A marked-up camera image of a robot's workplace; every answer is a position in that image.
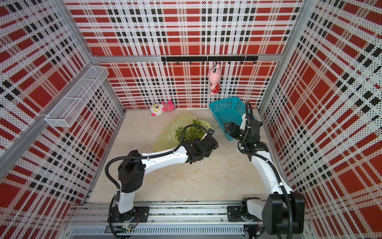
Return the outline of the pineapple front yellow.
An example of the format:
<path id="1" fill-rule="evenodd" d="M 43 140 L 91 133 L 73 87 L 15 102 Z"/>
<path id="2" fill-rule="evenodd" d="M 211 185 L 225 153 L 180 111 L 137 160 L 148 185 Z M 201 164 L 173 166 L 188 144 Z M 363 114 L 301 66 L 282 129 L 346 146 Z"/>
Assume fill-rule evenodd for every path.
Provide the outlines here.
<path id="1" fill-rule="evenodd" d="M 193 119 L 193 124 L 198 126 L 191 126 L 187 128 L 184 133 L 184 142 L 193 142 L 196 138 L 202 139 L 206 134 L 205 128 L 202 127 L 202 123 L 198 118 Z"/>

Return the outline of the yellow-green plastic bag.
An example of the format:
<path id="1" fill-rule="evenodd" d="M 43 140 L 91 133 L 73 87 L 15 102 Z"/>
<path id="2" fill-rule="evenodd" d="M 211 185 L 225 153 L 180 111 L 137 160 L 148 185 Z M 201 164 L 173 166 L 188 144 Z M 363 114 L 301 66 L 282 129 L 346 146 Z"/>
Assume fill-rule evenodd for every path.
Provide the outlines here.
<path id="1" fill-rule="evenodd" d="M 201 120 L 196 115 L 191 113 L 181 113 L 164 127 L 163 131 L 153 144 L 153 150 L 158 152 L 176 147 L 179 144 L 178 139 L 180 138 L 183 128 L 189 124 L 198 124 L 203 126 L 206 130 L 212 128 L 207 121 Z"/>

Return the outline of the pineapple green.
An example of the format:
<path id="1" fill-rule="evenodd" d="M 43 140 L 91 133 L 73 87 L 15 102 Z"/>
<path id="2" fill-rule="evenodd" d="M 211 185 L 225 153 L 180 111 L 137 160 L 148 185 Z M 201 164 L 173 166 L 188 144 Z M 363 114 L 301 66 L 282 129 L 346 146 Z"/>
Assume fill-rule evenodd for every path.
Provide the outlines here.
<path id="1" fill-rule="evenodd" d="M 183 127 L 179 127 L 175 130 L 175 139 L 180 142 L 187 142 L 189 137 L 187 136 L 187 130 Z"/>

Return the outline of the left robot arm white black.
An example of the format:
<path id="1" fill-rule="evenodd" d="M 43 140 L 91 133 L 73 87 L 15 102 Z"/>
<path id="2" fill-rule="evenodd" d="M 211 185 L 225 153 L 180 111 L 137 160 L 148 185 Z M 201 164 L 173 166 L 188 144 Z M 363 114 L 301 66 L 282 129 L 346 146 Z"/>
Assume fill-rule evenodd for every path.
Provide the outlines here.
<path id="1" fill-rule="evenodd" d="M 202 130 L 202 138 L 184 142 L 187 129 L 196 127 Z M 116 211 L 121 214 L 133 212 L 135 191 L 143 184 L 144 176 L 161 168 L 175 164 L 192 164 L 209 157 L 213 150 L 218 148 L 218 142 L 213 137 L 214 130 L 197 124 L 187 125 L 182 131 L 179 144 L 167 151 L 140 154 L 131 151 L 127 156 L 110 160 L 105 165 L 106 177 L 116 186 L 117 193 L 113 197 Z"/>

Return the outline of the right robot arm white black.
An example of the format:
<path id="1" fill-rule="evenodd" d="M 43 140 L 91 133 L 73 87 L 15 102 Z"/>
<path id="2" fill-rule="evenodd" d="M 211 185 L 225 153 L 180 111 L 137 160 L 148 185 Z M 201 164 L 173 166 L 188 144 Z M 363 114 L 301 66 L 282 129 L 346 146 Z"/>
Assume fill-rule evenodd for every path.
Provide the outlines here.
<path id="1" fill-rule="evenodd" d="M 262 202 L 259 198 L 244 198 L 238 217 L 250 222 L 258 219 L 263 223 L 263 231 L 269 235 L 291 239 L 294 234 L 302 234 L 304 229 L 305 199 L 281 177 L 272 160 L 267 145 L 261 141 L 262 122 L 255 119 L 250 102 L 245 104 L 242 124 L 224 124 L 224 132 L 238 142 L 238 150 L 248 157 L 256 167 L 268 192 Z"/>

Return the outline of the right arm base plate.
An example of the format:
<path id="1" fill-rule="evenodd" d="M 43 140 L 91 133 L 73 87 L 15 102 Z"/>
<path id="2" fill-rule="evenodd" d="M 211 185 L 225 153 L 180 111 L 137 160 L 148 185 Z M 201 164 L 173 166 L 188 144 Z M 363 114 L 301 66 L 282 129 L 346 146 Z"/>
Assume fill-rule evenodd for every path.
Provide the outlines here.
<path id="1" fill-rule="evenodd" d="M 250 214 L 246 206 L 228 206 L 227 216 L 229 222 L 258 222 L 259 218 Z"/>

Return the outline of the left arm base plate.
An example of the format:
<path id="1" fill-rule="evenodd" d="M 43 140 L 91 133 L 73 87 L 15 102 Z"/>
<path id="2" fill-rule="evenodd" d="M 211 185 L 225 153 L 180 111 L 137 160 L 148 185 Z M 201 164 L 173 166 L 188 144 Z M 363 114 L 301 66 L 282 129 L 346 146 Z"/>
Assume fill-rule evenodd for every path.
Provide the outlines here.
<path id="1" fill-rule="evenodd" d="M 111 223 L 146 223 L 150 207 L 133 207 L 127 213 L 120 213 L 117 206 L 111 207 L 108 222 Z"/>

